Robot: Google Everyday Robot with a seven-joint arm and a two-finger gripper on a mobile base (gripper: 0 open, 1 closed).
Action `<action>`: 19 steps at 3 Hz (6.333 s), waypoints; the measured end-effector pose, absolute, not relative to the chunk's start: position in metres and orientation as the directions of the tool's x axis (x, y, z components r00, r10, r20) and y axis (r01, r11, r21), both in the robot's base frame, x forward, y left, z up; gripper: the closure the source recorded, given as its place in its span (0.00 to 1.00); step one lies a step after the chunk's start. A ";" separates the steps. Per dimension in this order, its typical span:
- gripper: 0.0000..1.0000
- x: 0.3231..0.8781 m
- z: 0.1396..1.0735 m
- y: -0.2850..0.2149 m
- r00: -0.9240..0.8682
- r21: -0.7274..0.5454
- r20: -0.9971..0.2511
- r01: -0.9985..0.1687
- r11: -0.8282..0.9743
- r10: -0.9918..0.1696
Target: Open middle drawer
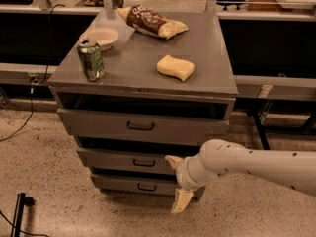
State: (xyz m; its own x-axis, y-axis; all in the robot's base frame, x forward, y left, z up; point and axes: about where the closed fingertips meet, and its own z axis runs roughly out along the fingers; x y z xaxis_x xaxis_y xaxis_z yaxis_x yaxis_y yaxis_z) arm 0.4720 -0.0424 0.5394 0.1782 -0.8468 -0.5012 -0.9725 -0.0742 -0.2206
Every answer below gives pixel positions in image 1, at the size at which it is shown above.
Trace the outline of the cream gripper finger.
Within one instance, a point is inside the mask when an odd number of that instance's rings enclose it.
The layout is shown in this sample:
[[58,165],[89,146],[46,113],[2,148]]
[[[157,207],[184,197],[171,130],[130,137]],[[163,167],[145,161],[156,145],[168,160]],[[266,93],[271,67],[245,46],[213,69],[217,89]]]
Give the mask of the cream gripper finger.
[[175,201],[172,205],[171,212],[178,214],[183,212],[190,203],[194,192],[184,188],[175,189]]
[[165,160],[169,162],[173,169],[176,169],[178,164],[182,161],[182,158],[178,156],[166,155]]

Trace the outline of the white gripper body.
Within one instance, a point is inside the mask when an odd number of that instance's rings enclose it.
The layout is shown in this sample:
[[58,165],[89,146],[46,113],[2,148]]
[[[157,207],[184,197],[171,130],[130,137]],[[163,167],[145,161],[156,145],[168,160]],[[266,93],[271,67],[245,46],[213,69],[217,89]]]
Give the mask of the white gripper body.
[[197,154],[180,158],[175,166],[178,184],[188,191],[195,191],[214,179],[209,157]]

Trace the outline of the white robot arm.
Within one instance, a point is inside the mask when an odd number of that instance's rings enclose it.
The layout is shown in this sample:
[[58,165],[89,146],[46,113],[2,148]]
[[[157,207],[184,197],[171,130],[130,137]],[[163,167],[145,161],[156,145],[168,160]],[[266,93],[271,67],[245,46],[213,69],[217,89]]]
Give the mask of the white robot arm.
[[171,212],[183,212],[194,192],[228,174],[248,174],[316,196],[316,153],[310,151],[279,151],[248,149],[221,139],[204,143],[199,153],[181,158],[166,155],[175,170],[178,188]]

